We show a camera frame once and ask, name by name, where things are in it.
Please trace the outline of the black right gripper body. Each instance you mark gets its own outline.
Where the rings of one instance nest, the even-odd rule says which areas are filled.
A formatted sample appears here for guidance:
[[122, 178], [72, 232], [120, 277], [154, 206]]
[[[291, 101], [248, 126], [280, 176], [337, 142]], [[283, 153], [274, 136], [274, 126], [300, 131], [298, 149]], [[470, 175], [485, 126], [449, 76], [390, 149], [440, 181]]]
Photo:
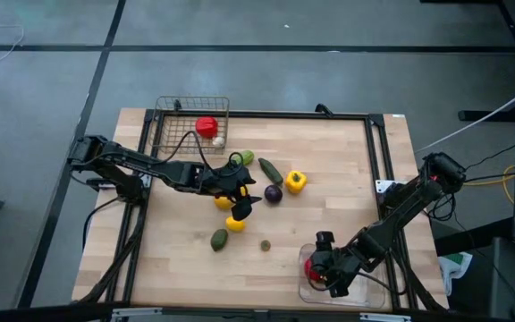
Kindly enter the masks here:
[[351, 283], [360, 270], [360, 259], [350, 251], [334, 250], [321, 262], [321, 267], [327, 283]]

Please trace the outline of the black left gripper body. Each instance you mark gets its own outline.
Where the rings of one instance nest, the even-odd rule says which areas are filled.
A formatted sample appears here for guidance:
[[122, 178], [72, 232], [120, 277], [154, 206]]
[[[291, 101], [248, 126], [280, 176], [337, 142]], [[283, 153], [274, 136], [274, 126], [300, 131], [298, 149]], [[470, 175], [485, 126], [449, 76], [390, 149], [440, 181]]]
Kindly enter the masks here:
[[197, 173], [195, 183], [199, 195], [232, 196], [236, 189], [234, 166], [226, 164], [216, 169], [204, 167]]

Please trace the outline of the red tomato with green star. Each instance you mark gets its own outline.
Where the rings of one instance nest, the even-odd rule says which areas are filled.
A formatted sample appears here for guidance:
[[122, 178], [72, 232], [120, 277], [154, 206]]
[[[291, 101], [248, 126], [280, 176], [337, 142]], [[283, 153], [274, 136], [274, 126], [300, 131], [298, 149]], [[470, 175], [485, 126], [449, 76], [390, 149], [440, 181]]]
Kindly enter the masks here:
[[305, 276], [314, 283], [320, 283], [323, 280], [323, 277], [313, 269], [313, 264], [310, 258], [308, 258], [304, 263], [304, 272]]

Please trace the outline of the purple eggplant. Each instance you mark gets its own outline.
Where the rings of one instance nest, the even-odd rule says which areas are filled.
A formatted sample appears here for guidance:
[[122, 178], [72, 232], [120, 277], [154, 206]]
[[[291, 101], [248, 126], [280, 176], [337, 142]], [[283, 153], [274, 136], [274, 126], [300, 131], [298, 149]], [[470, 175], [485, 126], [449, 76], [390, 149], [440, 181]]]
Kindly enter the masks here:
[[277, 204], [283, 199], [283, 191], [278, 185], [272, 184], [265, 188], [264, 197], [268, 202]]

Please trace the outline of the dark green avocado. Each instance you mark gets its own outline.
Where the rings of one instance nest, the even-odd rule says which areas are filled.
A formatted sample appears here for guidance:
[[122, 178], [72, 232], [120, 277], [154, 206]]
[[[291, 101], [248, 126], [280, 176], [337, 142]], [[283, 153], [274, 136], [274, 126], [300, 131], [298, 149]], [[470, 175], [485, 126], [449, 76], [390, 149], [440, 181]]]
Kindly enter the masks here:
[[210, 246], [213, 251], [222, 250], [228, 241], [228, 232], [226, 229], [216, 230], [210, 239]]

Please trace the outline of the yellow bell pepper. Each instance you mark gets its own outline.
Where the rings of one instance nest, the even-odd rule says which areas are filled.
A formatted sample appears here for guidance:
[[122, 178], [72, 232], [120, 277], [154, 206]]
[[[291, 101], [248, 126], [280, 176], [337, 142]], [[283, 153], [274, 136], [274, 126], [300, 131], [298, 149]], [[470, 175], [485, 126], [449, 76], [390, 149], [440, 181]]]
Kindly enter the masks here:
[[284, 181], [286, 189], [293, 194], [300, 193], [307, 182], [308, 177], [300, 171], [290, 171]]

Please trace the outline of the red bell pepper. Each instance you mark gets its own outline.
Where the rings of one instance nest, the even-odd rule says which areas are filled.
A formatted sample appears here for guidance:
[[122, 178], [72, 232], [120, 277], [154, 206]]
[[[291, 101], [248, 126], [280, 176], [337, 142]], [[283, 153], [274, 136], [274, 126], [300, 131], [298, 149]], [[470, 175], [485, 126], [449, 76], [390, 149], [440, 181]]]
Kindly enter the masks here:
[[200, 117], [195, 122], [197, 134], [206, 139], [213, 139], [218, 133], [218, 121], [212, 116]]

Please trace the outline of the dark green cucumber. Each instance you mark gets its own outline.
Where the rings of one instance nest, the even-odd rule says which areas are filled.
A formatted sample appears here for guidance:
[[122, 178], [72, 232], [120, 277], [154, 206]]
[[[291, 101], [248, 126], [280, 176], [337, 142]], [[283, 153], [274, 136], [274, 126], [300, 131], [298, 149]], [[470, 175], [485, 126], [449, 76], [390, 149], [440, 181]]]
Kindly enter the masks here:
[[283, 183], [283, 177], [276, 167], [268, 160], [264, 158], [258, 159], [260, 168], [266, 175], [266, 177], [275, 185], [281, 185]]

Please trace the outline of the clear plastic tray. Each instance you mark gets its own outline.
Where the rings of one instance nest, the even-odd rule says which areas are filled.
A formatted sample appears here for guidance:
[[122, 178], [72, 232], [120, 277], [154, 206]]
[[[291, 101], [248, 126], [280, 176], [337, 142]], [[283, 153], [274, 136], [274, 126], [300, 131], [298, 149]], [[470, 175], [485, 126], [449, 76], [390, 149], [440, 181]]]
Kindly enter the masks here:
[[316, 291], [308, 283], [306, 277], [305, 263], [312, 255], [316, 247], [312, 243], [305, 244], [300, 249], [300, 280], [299, 296], [306, 303], [327, 304], [356, 308], [381, 309], [385, 305], [385, 298], [388, 291], [377, 282], [364, 276], [356, 276], [348, 288], [349, 294], [345, 297], [332, 298], [328, 291]]

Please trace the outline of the white and green bag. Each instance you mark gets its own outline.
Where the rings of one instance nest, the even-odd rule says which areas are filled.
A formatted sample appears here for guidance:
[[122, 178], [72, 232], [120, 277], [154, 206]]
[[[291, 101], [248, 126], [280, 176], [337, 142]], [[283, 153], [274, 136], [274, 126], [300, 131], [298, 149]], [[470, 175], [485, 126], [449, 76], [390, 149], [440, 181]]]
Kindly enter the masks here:
[[473, 256], [467, 252], [459, 252], [441, 256], [438, 262], [441, 268], [444, 292], [452, 294], [452, 281], [462, 278], [468, 271]]

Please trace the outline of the white metal bracket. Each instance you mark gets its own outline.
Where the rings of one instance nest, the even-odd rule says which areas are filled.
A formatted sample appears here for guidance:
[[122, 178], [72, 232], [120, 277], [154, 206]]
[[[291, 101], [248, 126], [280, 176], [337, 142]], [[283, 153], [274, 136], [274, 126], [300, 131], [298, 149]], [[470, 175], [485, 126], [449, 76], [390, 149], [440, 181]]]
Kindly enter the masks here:
[[130, 318], [136, 317], [149, 317], [162, 315], [162, 308], [124, 308], [114, 309], [110, 316], [110, 320], [113, 322], [129, 322]]
[[359, 320], [364, 322], [412, 322], [410, 316], [377, 313], [360, 313]]

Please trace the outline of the black metal table frame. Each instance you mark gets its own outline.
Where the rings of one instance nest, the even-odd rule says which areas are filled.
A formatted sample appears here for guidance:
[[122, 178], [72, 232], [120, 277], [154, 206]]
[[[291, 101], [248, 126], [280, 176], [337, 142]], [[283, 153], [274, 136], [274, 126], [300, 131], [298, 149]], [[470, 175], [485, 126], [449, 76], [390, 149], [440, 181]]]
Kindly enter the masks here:
[[[211, 236], [224, 228], [226, 213], [209, 197], [154, 181], [139, 255], [122, 266], [116, 299], [164, 308], [392, 309], [388, 294], [381, 309], [306, 303], [299, 296], [299, 254], [318, 231], [344, 244], [374, 222], [376, 180], [417, 174], [403, 115], [231, 113], [226, 149], [250, 149], [283, 173], [301, 171], [307, 185], [285, 193], [277, 206], [258, 202], [244, 231], [213, 251]], [[270, 241], [269, 251], [260, 249], [263, 240]]]

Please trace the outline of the black front rail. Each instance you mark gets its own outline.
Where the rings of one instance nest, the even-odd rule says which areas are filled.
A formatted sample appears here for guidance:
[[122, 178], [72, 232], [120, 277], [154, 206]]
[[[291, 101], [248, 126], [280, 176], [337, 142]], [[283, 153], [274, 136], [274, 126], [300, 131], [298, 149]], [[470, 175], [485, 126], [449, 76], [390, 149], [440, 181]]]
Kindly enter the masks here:
[[[131, 307], [126, 302], [108, 303], [75, 303], [62, 306], [19, 308], [0, 310], [0, 322], [87, 322], [91, 320], [110, 319], [114, 309], [138, 308]], [[445, 312], [431, 312], [414, 309], [396, 309], [391, 312], [376, 312], [368, 310], [291, 310], [291, 309], [207, 309], [180, 307], [142, 307], [162, 308], [163, 314], [157, 316], [202, 316], [248, 318], [257, 321], [270, 321], [275, 318], [307, 318], [307, 317], [336, 317], [359, 320], [360, 313], [377, 313], [410, 316], [412, 322], [428, 321], [435, 318], [441, 320], [449, 315]]]

